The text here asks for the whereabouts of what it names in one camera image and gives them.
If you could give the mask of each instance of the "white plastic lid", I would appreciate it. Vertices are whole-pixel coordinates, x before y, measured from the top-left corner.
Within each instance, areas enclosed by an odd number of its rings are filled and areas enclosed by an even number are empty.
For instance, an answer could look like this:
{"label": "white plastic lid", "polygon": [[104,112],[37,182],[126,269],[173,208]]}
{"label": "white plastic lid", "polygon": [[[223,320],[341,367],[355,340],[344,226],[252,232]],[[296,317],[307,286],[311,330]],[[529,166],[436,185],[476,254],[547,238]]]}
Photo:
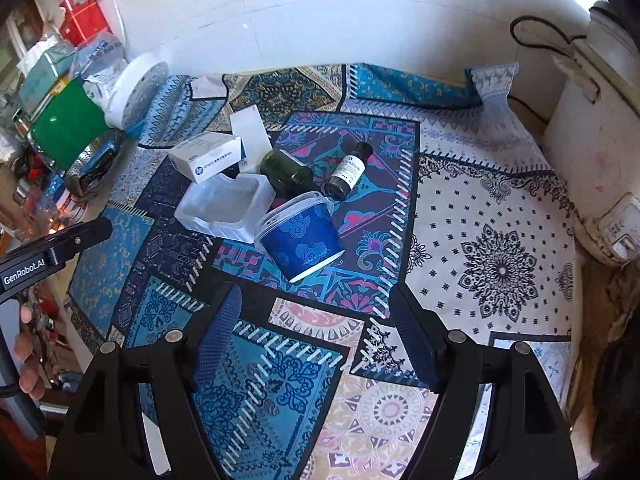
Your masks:
{"label": "white plastic lid", "polygon": [[258,225],[255,227],[255,248],[258,249],[261,253],[266,253],[266,249],[260,243],[262,238],[264,238],[267,234],[269,234],[276,227],[287,221],[292,216],[295,216],[305,209],[313,207],[317,204],[326,204],[329,215],[332,215],[334,213],[334,203],[319,191],[309,191],[308,193],[303,193],[302,195],[299,195],[295,198],[292,198],[288,202],[285,202],[273,211],[268,212],[265,216],[262,217],[262,219],[258,222]]}

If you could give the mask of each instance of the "metal bolt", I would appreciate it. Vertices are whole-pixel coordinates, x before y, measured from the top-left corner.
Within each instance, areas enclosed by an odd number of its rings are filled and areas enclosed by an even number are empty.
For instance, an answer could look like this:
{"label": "metal bolt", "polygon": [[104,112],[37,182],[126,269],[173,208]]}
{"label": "metal bolt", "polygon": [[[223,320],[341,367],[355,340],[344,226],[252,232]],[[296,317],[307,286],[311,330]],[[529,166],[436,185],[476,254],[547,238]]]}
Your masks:
{"label": "metal bolt", "polygon": [[182,332],[180,330],[171,330],[171,332],[167,332],[164,338],[169,343],[177,343],[182,339]]}
{"label": "metal bolt", "polygon": [[531,352],[531,347],[524,341],[518,341],[514,347],[518,354],[527,355],[529,352]]}
{"label": "metal bolt", "polygon": [[452,330],[449,332],[449,341],[452,343],[463,343],[466,341],[466,335],[460,330]]}
{"label": "metal bolt", "polygon": [[102,343],[102,346],[100,347],[100,352],[102,352],[103,354],[110,354],[115,349],[116,349],[116,343],[114,343],[113,341],[107,341],[106,343]]}

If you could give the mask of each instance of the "blue plastic container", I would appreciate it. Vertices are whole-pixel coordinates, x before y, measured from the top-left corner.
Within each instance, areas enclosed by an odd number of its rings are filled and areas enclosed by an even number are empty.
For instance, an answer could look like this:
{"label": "blue plastic container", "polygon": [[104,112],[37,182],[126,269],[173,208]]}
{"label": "blue plastic container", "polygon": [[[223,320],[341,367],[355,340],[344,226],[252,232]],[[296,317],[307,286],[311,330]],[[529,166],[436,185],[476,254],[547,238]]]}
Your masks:
{"label": "blue plastic container", "polygon": [[298,282],[344,252],[333,211],[333,202],[317,191],[295,197],[260,220],[255,247],[273,258],[289,282]]}

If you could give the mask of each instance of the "finger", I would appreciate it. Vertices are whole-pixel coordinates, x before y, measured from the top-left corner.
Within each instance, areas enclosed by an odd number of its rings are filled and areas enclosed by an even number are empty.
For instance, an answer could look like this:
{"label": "finger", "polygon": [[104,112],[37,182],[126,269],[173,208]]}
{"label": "finger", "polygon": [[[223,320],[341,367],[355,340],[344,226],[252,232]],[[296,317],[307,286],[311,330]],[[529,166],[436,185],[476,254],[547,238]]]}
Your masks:
{"label": "finger", "polygon": [[15,338],[14,355],[19,361],[25,361],[33,352],[33,337],[25,330]]}
{"label": "finger", "polygon": [[20,321],[24,324],[30,323],[31,319],[33,319],[33,314],[31,313],[31,309],[23,305],[20,307]]}
{"label": "finger", "polygon": [[30,394],[38,383],[40,375],[38,374],[38,359],[35,355],[29,356],[24,362],[24,366],[20,371],[20,380],[18,384],[20,389],[26,394]]}
{"label": "finger", "polygon": [[29,395],[35,400],[40,400],[44,396],[44,391],[44,381],[42,380],[42,377],[38,377],[38,382],[33,387],[33,390],[31,390]]}

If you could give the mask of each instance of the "white wall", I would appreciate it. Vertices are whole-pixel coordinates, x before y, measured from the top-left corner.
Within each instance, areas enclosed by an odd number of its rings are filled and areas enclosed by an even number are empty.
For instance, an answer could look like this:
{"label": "white wall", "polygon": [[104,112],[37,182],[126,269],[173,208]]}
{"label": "white wall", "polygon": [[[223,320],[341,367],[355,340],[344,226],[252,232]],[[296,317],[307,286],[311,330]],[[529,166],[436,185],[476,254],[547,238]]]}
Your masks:
{"label": "white wall", "polygon": [[[57,0],[38,0],[54,11]],[[462,80],[467,66],[517,60],[514,93],[543,114],[564,77],[546,52],[518,48],[517,15],[584,30],[581,0],[118,0],[128,53],[158,50],[173,73],[364,61]],[[590,5],[595,0],[588,0]]]}

